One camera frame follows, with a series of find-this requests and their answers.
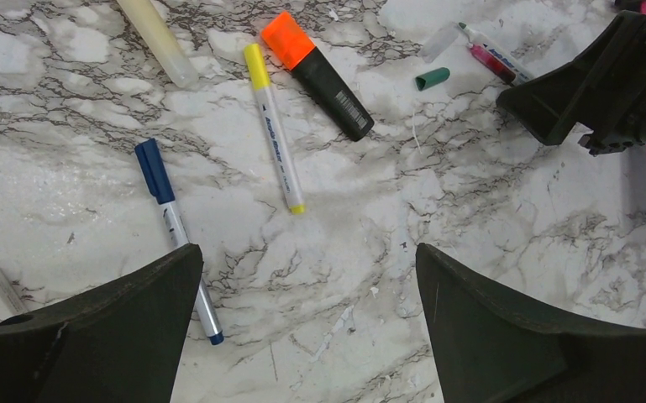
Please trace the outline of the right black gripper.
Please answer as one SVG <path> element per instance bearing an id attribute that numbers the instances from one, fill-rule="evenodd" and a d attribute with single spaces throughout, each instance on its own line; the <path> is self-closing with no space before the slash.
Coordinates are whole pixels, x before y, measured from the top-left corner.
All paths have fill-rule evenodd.
<path id="1" fill-rule="evenodd" d="M 646 145 L 646 14 L 620 12 L 571 62 L 496 100 L 541 144 L 560 145 L 580 123 L 592 155 Z"/>

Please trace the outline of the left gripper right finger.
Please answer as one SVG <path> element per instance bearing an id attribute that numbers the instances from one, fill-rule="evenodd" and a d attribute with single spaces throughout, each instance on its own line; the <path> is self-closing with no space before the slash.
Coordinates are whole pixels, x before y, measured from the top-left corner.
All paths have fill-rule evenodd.
<path id="1" fill-rule="evenodd" d="M 646 329 L 559 309 L 422 243 L 418 289 L 447 402 L 646 402 Z"/>

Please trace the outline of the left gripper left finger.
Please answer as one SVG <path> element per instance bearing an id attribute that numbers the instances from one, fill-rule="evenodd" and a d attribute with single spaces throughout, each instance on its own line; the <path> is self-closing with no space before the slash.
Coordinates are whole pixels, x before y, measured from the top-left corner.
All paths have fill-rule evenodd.
<path id="1" fill-rule="evenodd" d="M 0 322 L 0 402 L 169 401 L 202 266 L 187 244 Z"/>

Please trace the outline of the pink red pen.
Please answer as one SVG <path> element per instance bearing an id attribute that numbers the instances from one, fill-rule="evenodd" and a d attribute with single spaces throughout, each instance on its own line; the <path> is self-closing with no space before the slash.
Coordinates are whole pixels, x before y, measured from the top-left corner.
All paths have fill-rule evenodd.
<path id="1" fill-rule="evenodd" d="M 516 79 L 516 74 L 496 59 L 485 48 L 477 44 L 470 44 L 469 51 L 476 60 L 478 60 L 486 69 L 491 71 L 505 84 L 513 84 Z"/>

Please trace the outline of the clear pen cap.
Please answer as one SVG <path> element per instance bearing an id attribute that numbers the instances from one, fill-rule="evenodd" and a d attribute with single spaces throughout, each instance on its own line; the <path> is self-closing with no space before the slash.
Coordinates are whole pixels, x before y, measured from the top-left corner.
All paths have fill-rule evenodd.
<path id="1" fill-rule="evenodd" d="M 457 23 L 449 23 L 434 33 L 418 52 L 426 63 L 432 63 L 445 52 L 459 37 Z"/>

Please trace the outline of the thin white blue pen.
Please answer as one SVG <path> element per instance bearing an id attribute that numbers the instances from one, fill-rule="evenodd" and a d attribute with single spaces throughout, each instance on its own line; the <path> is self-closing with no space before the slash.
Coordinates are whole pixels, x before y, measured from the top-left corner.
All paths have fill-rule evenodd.
<path id="1" fill-rule="evenodd" d="M 161 216 L 174 247 L 178 249 L 190 243 L 156 140 L 148 139 L 137 144 L 134 152 L 148 190 L 160 206 Z M 223 343 L 223 328 L 203 277 L 199 281 L 194 309 L 209 342 L 214 346 Z"/>

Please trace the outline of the white yellow highlighter pen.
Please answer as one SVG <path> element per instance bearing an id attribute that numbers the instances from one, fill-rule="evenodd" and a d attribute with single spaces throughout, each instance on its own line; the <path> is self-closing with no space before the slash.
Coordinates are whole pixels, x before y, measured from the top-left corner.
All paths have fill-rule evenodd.
<path id="1" fill-rule="evenodd" d="M 287 147 L 285 131 L 261 47 L 258 44 L 247 45 L 244 48 L 244 59 L 287 207 L 293 214 L 303 214 L 306 204 L 302 187 Z"/>

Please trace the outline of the yellow marker pen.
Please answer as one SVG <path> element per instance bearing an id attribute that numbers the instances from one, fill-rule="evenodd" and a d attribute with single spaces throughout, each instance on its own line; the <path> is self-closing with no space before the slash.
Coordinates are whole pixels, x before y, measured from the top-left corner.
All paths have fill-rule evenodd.
<path id="1" fill-rule="evenodd" d="M 117 0 L 117 4 L 174 84 L 186 88 L 198 80 L 196 69 L 150 0 Z"/>

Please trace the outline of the white green acrylic marker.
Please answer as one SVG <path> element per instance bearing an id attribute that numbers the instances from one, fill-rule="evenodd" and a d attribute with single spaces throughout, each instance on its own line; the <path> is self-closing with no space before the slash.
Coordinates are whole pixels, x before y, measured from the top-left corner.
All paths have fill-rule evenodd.
<path id="1" fill-rule="evenodd" d="M 470 44 L 477 44 L 485 48 L 496 59 L 502 62 L 506 67 L 516 74 L 516 79 L 510 86 L 518 86 L 529 82 L 535 78 L 535 75 L 527 69 L 522 63 L 514 58 L 509 51 L 504 50 L 500 45 L 493 42 L 482 32 L 475 30 L 465 23 L 458 22 L 458 28 L 465 34 Z"/>

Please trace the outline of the small white staples box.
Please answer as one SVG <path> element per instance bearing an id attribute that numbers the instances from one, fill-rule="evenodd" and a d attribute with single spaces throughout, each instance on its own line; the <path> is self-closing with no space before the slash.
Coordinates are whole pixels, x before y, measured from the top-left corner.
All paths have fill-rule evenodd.
<path id="1" fill-rule="evenodd" d="M 14 315 L 25 314 L 29 311 L 13 288 L 12 282 L 0 268 L 0 299 Z"/>

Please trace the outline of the green marker cap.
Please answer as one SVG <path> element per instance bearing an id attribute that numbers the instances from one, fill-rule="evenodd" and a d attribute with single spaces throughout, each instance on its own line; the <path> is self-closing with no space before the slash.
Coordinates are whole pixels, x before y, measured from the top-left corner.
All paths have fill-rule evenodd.
<path id="1" fill-rule="evenodd" d="M 433 86 L 437 86 L 441 83 L 444 83 L 450 78 L 450 70 L 446 67 L 440 67 L 438 69 L 428 71 L 422 75 L 416 76 L 414 78 L 414 83 L 416 88 L 421 92 L 425 91 Z"/>

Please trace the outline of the orange capped black highlighter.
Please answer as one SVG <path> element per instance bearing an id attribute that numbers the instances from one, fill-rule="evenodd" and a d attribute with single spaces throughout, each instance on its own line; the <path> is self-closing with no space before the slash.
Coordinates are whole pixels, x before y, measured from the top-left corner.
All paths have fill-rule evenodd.
<path id="1" fill-rule="evenodd" d="M 261 37 L 345 136 L 359 141 L 371 131 L 371 115 L 291 14 L 281 12 Z"/>

